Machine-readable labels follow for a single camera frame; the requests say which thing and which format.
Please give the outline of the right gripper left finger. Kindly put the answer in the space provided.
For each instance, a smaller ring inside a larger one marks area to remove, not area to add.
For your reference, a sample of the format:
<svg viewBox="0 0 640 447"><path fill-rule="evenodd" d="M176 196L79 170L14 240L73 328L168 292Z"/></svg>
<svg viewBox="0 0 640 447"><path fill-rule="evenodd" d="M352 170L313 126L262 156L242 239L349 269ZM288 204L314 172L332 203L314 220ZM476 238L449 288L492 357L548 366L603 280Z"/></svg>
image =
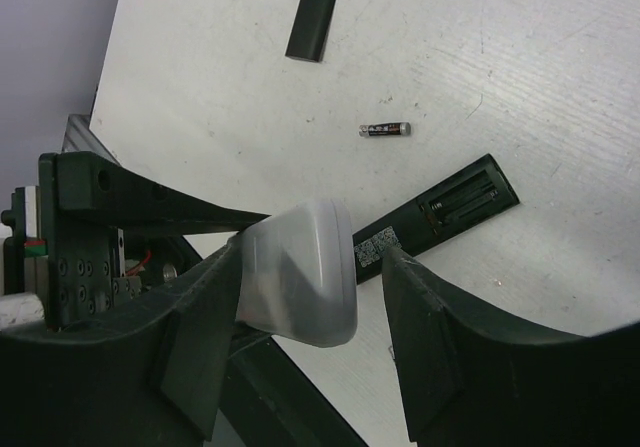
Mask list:
<svg viewBox="0 0 640 447"><path fill-rule="evenodd" d="M1 333L5 446L200 446L212 438L234 330L239 246L52 332Z"/></svg>

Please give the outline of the AAA battery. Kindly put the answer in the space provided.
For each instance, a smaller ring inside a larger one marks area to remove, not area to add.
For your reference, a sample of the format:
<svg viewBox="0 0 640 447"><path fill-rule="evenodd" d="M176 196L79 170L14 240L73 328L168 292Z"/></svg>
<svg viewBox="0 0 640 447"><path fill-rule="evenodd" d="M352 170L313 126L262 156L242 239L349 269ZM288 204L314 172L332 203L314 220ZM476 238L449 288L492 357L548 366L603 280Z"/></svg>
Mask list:
<svg viewBox="0 0 640 447"><path fill-rule="evenodd" d="M411 124L409 122L389 122L382 124L361 125L359 135L361 137L395 137L409 136Z"/></svg>

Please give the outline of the black remote control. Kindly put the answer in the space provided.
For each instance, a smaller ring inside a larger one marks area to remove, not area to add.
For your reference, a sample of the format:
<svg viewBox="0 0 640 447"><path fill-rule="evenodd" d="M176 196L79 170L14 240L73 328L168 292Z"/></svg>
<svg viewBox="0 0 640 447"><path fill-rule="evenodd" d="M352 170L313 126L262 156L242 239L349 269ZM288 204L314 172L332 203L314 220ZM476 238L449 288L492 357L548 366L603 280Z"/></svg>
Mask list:
<svg viewBox="0 0 640 447"><path fill-rule="evenodd" d="M388 247L417 256L518 204L503 170L486 154L357 231L356 282L381 274Z"/></svg>

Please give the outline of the black battery cover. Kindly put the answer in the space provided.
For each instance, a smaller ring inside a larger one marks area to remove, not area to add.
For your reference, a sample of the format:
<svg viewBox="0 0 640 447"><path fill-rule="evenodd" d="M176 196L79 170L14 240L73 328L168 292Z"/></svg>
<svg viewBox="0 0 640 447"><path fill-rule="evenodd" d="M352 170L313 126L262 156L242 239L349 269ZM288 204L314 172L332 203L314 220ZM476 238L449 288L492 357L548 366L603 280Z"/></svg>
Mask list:
<svg viewBox="0 0 640 447"><path fill-rule="evenodd" d="M336 0L299 0L286 47L287 58L319 63L324 54Z"/></svg>

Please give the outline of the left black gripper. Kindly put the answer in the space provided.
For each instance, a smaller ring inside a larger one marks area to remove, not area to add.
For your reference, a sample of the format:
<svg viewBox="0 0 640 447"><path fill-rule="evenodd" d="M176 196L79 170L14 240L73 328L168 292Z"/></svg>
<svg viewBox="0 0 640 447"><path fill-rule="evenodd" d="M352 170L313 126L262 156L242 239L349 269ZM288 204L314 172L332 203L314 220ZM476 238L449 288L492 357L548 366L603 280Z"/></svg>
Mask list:
<svg viewBox="0 0 640 447"><path fill-rule="evenodd" d="M126 232L237 232L268 216L221 207L95 153L44 154L38 183L3 212L13 281L1 298L4 332L136 332L145 312L125 274Z"/></svg>

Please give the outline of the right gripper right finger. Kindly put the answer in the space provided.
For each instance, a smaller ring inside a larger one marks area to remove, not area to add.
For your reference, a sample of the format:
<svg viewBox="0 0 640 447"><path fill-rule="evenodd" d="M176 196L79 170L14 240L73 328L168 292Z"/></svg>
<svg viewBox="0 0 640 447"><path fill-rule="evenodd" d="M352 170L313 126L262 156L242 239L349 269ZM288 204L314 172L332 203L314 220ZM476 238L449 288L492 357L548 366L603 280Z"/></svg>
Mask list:
<svg viewBox="0 0 640 447"><path fill-rule="evenodd" d="M420 446L635 446L639 327L594 336L508 313L389 249L383 293Z"/></svg>

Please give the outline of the white remote control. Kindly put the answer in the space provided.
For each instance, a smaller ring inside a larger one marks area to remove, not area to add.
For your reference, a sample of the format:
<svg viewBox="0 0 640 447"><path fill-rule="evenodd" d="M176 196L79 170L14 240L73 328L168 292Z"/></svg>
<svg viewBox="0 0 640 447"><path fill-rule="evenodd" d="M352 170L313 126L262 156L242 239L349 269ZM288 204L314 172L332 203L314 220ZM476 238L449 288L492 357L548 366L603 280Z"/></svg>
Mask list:
<svg viewBox="0 0 640 447"><path fill-rule="evenodd" d="M236 236L236 320L303 344L348 343L358 326L353 231L339 200L306 201Z"/></svg>

